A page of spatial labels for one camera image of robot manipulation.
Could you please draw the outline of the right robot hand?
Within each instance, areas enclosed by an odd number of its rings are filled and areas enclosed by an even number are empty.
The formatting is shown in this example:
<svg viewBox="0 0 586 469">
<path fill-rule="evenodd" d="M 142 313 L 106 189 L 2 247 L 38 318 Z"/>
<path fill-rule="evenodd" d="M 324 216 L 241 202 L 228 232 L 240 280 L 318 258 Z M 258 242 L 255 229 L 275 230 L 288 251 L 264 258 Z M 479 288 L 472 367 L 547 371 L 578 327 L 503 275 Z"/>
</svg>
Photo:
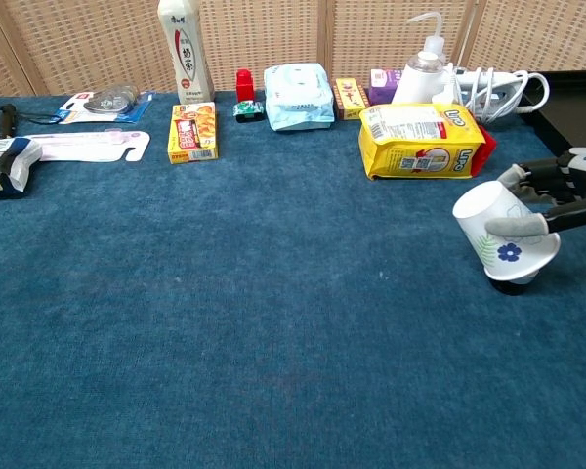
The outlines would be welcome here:
<svg viewBox="0 0 586 469">
<path fill-rule="evenodd" d="M 526 238 L 586 226 L 586 147 L 514 164 L 497 181 L 524 203 L 549 202 L 552 207 L 518 218 L 492 218 L 484 223 L 489 234 Z"/>
</svg>

